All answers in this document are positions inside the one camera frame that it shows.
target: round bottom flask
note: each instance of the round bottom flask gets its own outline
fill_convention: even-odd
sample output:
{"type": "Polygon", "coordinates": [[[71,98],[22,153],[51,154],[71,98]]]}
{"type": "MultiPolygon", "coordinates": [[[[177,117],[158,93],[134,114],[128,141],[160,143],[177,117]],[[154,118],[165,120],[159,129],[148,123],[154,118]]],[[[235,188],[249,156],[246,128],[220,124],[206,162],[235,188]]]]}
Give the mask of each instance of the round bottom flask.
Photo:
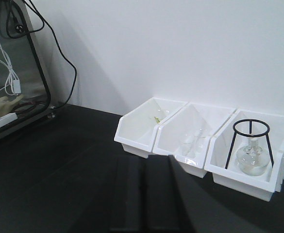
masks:
{"type": "Polygon", "coordinates": [[[249,145],[237,151],[237,160],[245,174],[260,176],[266,171],[270,156],[266,149],[258,145],[258,138],[249,138],[249,145]]]}

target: wire stand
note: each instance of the wire stand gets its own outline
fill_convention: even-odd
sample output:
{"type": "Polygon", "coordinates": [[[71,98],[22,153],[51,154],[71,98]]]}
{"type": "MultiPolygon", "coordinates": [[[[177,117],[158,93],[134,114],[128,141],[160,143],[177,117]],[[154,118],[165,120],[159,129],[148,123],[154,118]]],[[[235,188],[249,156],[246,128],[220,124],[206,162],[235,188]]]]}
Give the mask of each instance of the wire stand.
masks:
{"type": "Polygon", "coordinates": [[[271,160],[271,165],[273,167],[273,164],[274,164],[274,161],[273,161],[273,156],[272,156],[272,151],[271,151],[271,145],[270,145],[270,140],[269,140],[269,131],[270,131],[270,127],[267,123],[261,121],[261,120],[256,120],[256,119],[243,119],[243,120],[239,120],[237,121],[234,125],[233,125],[233,129],[234,129],[234,136],[233,136],[233,139],[231,141],[231,146],[230,146],[230,150],[229,150],[229,153],[228,153],[228,158],[227,158],[227,162],[226,162],[226,166],[225,166],[225,169],[228,168],[228,164],[229,164],[229,161],[230,161],[230,157],[231,157],[231,153],[233,151],[233,148],[234,148],[234,141],[235,141],[235,138],[238,135],[241,135],[241,136],[244,136],[244,137],[262,137],[262,136],[266,136],[266,141],[267,141],[267,144],[268,144],[268,150],[269,150],[269,155],[270,155],[270,160],[271,160]],[[267,130],[264,132],[264,133],[260,133],[260,134],[252,134],[252,125],[253,125],[253,121],[254,122],[258,122],[260,124],[263,124],[267,127],[267,130]],[[247,134],[247,133],[242,133],[240,131],[238,131],[235,127],[237,124],[239,123],[242,123],[242,122],[249,122],[249,131],[250,133],[247,134]]]}

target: black tabletop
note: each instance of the black tabletop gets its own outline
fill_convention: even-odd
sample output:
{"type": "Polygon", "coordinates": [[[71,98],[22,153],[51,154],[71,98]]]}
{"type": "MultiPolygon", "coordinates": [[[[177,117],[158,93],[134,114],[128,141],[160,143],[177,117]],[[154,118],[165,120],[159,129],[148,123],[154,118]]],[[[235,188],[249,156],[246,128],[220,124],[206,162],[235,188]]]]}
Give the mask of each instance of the black tabletop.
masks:
{"type": "MultiPolygon", "coordinates": [[[[119,119],[68,105],[0,140],[0,233],[108,232],[117,158],[135,156],[114,142],[119,119]]],[[[211,173],[180,179],[197,232],[284,233],[284,183],[265,202],[211,173]]]]}

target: white plastic bin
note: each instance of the white plastic bin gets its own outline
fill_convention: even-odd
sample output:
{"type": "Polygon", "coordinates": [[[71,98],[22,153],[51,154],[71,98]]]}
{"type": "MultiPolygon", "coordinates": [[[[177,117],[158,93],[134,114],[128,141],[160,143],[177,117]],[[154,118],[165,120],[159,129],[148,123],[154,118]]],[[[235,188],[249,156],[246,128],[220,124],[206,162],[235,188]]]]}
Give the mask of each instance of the white plastic bin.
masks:
{"type": "Polygon", "coordinates": [[[187,103],[149,99],[120,119],[115,141],[120,142],[125,151],[147,158],[152,153],[159,126],[187,103]]]}
{"type": "MultiPolygon", "coordinates": [[[[259,137],[261,147],[267,148],[266,137],[259,137]]],[[[284,116],[239,109],[211,139],[204,169],[213,173],[214,182],[237,191],[270,201],[275,191],[280,192],[284,178],[284,116]],[[228,169],[228,158],[234,130],[233,124],[241,119],[258,119],[270,126],[269,138],[274,165],[269,163],[261,176],[249,176],[238,167],[237,150],[247,145],[247,138],[237,134],[228,169]]]]}
{"type": "Polygon", "coordinates": [[[160,155],[173,154],[183,169],[195,176],[204,177],[204,162],[210,138],[229,119],[235,108],[187,104],[176,115],[161,124],[153,152],[160,155]],[[192,137],[189,147],[184,140],[192,137]]]}

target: flask neck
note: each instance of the flask neck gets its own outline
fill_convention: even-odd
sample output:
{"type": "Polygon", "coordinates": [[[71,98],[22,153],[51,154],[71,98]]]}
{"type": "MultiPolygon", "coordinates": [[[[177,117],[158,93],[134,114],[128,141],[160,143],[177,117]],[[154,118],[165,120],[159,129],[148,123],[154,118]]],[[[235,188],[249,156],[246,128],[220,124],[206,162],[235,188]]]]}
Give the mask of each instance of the flask neck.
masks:
{"type": "Polygon", "coordinates": [[[247,151],[251,155],[259,155],[262,149],[259,147],[258,138],[249,138],[249,145],[247,146],[247,151]]]}

